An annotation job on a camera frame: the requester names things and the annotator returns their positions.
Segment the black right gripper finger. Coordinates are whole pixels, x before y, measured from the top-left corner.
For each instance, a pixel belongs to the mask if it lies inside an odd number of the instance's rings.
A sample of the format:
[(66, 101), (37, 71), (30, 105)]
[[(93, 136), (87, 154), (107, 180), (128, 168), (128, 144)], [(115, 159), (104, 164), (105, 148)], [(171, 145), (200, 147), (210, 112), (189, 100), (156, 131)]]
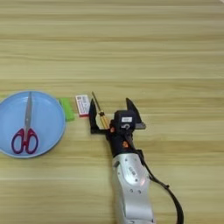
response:
[(135, 106), (135, 104), (133, 103), (133, 101), (129, 98), (126, 99), (126, 104), (127, 104), (127, 109), (131, 110), (134, 114), (135, 114), (135, 118), (136, 118), (136, 129), (137, 130), (145, 130), (146, 129), (146, 125), (145, 123), (142, 121), (141, 116), (138, 112), (137, 107)]
[[(101, 123), (103, 126), (103, 129), (100, 129), (96, 122), (96, 116), (99, 115), (101, 118)], [(96, 106), (95, 101), (91, 100), (90, 102), (90, 108), (89, 108), (89, 123), (90, 123), (90, 132), (92, 134), (106, 134), (109, 129), (109, 122), (106, 119), (106, 116), (103, 111), (100, 111), (99, 113), (96, 112)]]

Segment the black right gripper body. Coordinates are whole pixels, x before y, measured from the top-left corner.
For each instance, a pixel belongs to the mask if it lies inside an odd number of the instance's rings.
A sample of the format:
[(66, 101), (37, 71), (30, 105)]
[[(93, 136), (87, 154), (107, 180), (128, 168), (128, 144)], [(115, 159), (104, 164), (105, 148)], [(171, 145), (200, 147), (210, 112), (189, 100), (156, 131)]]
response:
[(128, 153), (137, 154), (140, 158), (144, 157), (143, 152), (134, 146), (132, 129), (116, 129), (112, 127), (108, 130), (106, 137), (114, 158), (120, 154)]

